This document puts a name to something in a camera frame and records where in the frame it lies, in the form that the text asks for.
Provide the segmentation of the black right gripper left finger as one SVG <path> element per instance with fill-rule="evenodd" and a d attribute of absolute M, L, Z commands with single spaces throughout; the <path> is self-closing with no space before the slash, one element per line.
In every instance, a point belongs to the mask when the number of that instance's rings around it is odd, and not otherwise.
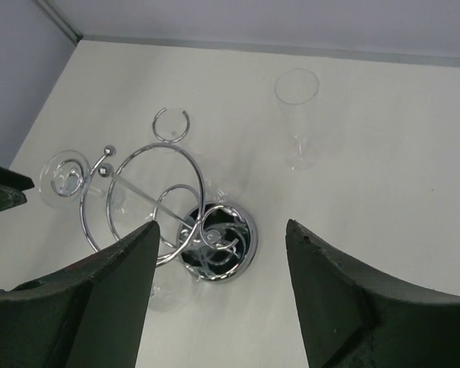
<path fill-rule="evenodd" d="M 54 273 L 0 289 L 0 367 L 134 367 L 159 225 Z"/>

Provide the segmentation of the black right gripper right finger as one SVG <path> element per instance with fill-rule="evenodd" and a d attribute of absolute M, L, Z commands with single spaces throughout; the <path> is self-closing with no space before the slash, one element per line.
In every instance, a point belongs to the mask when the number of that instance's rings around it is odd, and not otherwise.
<path fill-rule="evenodd" d="M 375 269 L 295 220 L 285 243 L 310 367 L 460 367 L 460 296 Z"/>

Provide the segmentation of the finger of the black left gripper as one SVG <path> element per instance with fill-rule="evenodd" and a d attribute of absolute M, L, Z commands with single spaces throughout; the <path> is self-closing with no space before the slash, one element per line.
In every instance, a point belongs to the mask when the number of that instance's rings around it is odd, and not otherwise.
<path fill-rule="evenodd" d="M 34 187 L 28 176 L 0 166 L 0 212 L 25 204 L 25 191 Z"/>

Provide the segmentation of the chrome wire wine glass rack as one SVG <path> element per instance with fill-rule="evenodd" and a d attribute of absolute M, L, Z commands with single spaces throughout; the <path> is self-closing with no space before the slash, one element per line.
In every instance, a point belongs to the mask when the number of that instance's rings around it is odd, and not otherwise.
<path fill-rule="evenodd" d="M 115 240 L 145 222 L 160 226 L 157 266 L 179 261 L 202 281 L 228 281 L 245 272 L 258 250 L 258 230 L 241 205 L 232 200 L 220 165 L 196 154 L 194 128 L 181 107 L 164 107 L 150 124 L 149 142 L 119 166 L 108 159 L 116 148 L 89 164 L 81 154 L 71 160 L 71 195 L 78 200 L 80 225 L 89 246 L 101 250 L 87 224 L 90 194 L 105 201 L 107 227 Z"/>

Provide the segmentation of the clear removed champagne glass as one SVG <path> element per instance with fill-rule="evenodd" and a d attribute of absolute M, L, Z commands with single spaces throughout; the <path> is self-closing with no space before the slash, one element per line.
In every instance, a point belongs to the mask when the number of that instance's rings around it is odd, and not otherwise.
<path fill-rule="evenodd" d="M 298 67 L 285 71 L 274 84 L 291 147 L 286 162 L 293 170 L 306 170 L 314 165 L 314 121 L 320 82 L 317 75 Z"/>

